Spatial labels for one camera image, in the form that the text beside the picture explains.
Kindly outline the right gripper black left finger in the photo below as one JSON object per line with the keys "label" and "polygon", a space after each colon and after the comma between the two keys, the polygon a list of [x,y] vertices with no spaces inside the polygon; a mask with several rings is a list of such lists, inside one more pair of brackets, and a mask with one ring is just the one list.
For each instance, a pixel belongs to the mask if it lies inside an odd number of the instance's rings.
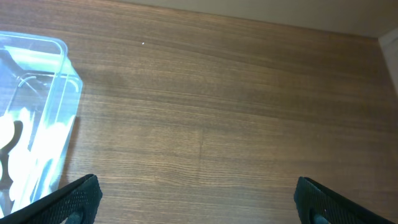
{"label": "right gripper black left finger", "polygon": [[103,193],[98,178],[87,174],[1,219],[1,224],[93,224]]}

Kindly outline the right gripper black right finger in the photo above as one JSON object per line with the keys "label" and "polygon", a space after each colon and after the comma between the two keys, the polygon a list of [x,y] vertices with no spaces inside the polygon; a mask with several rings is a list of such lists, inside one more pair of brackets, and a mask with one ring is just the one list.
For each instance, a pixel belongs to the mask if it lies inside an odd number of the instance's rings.
{"label": "right gripper black right finger", "polygon": [[304,224],[393,224],[309,177],[298,178],[294,202]]}

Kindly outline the thick-handled white spoon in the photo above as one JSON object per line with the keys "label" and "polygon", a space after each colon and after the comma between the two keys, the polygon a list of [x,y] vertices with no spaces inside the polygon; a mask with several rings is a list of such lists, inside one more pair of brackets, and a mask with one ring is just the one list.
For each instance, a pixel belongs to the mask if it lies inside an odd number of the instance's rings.
{"label": "thick-handled white spoon", "polygon": [[17,120],[22,122],[22,133],[16,146],[9,153],[8,164],[9,176],[12,179],[9,196],[13,202],[21,200],[33,164],[33,157],[28,147],[34,119],[27,108],[22,108]]}

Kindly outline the white spoon bowl up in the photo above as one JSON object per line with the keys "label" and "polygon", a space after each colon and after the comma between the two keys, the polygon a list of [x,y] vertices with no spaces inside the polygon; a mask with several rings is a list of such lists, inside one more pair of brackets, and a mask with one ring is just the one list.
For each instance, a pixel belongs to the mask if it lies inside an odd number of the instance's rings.
{"label": "white spoon bowl up", "polygon": [[12,141],[15,134],[15,124],[9,114],[3,115],[0,120],[0,149],[2,149]]}

